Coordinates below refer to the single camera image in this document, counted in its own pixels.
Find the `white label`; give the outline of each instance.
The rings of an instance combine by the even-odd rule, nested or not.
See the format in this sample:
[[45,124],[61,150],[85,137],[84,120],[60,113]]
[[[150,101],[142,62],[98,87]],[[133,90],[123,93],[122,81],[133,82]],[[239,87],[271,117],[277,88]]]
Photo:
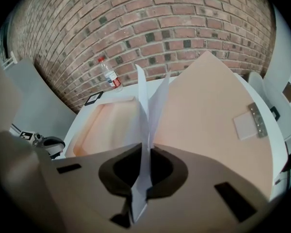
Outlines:
[[121,84],[114,71],[111,71],[111,72],[108,72],[107,74],[105,74],[105,78],[112,88],[116,88]]
[[98,98],[98,96],[99,96],[99,94],[91,96],[90,99],[87,102],[89,103],[89,102],[95,101]]

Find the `bottle label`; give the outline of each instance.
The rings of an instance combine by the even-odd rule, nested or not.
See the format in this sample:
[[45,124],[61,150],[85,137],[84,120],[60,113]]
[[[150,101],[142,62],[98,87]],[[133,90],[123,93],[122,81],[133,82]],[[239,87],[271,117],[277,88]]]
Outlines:
[[121,85],[121,82],[119,81],[119,79],[114,71],[107,73],[105,75],[105,78],[108,81],[108,83],[110,84],[110,86],[114,89],[118,88]]

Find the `cardboard flap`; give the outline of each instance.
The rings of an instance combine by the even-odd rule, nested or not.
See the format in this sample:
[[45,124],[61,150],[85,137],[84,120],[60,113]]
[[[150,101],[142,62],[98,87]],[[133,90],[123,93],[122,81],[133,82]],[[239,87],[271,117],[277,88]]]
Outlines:
[[273,180],[269,138],[240,141],[233,122],[252,102],[232,71],[207,51],[170,83],[154,144],[217,160],[269,198]]

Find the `plastic water bottle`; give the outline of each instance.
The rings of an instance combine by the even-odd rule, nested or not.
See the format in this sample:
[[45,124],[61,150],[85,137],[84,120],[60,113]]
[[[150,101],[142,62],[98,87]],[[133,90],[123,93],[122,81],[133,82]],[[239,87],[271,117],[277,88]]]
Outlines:
[[98,61],[101,64],[101,71],[103,75],[105,76],[106,80],[108,81],[109,85],[115,90],[116,92],[121,91],[123,89],[123,86],[118,79],[115,71],[112,67],[108,66],[105,62],[105,57],[100,57]]

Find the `metal clamp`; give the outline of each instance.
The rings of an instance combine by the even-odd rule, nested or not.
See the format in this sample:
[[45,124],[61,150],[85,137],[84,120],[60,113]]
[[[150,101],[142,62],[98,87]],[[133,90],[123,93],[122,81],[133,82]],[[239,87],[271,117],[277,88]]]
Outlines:
[[252,104],[248,105],[248,108],[249,108],[251,115],[253,116],[254,122],[256,124],[259,138],[263,138],[265,136],[268,136],[264,120],[261,116],[261,113],[260,113],[256,103],[252,103]]

